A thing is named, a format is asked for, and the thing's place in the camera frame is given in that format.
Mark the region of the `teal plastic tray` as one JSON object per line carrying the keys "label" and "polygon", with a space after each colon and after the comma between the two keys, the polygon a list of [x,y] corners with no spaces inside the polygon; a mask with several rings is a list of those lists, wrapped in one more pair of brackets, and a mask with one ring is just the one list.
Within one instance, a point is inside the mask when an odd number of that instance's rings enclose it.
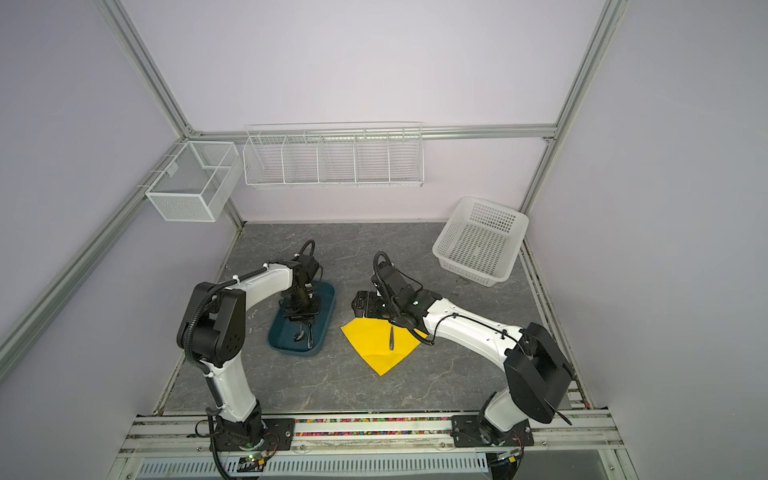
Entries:
{"label": "teal plastic tray", "polygon": [[[331,324],[336,304],[336,289],[329,282],[318,282],[314,296],[321,299],[321,307],[319,314],[311,320],[289,321],[282,316],[279,308],[267,336],[267,343],[270,348],[286,355],[298,357],[312,357],[319,353]],[[299,330],[300,323],[305,326],[306,336],[301,342],[295,342],[293,337]],[[308,323],[313,325],[315,344],[312,350],[307,349]]]}

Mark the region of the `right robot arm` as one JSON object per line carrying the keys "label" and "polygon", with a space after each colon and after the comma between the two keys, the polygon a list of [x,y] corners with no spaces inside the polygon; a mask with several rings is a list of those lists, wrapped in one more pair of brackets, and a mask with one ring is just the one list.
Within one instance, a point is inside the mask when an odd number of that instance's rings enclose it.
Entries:
{"label": "right robot arm", "polygon": [[[403,346],[404,340],[428,346],[448,340],[504,373],[507,387],[492,394],[480,410],[483,430],[505,435],[526,420],[568,420],[559,404],[575,369],[544,326],[503,324],[463,309],[404,274],[383,251],[373,257],[371,282],[374,289],[359,291],[351,307],[362,319],[387,322],[391,346]],[[397,340],[398,334],[404,340]]]}

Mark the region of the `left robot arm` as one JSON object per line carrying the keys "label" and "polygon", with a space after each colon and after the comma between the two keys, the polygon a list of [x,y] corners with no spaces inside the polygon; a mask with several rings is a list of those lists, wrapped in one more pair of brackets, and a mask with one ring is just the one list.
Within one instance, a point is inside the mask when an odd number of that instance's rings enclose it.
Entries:
{"label": "left robot arm", "polygon": [[324,306],[315,275],[321,270],[314,257],[316,242],[307,240],[287,260],[266,263],[231,279],[197,284],[182,317],[176,343],[188,363],[199,369],[211,391],[217,415],[244,424],[257,411],[242,365],[247,311],[280,295],[283,318],[299,322],[301,337],[313,337],[312,324]]}

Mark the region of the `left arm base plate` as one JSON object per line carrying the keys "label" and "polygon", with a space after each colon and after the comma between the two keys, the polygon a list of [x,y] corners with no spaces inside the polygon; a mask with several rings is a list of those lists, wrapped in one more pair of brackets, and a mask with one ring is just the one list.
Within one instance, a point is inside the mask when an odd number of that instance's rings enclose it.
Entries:
{"label": "left arm base plate", "polygon": [[213,443],[221,452],[285,451],[291,447],[296,419],[254,417],[245,422],[216,418]]}

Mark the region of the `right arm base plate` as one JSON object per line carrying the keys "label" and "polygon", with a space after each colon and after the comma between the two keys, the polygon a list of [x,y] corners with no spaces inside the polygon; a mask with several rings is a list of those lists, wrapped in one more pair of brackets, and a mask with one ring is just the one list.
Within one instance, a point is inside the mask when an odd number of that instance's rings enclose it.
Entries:
{"label": "right arm base plate", "polygon": [[450,435],[456,447],[528,447],[534,444],[527,419],[502,431],[479,414],[458,414],[451,418]]}

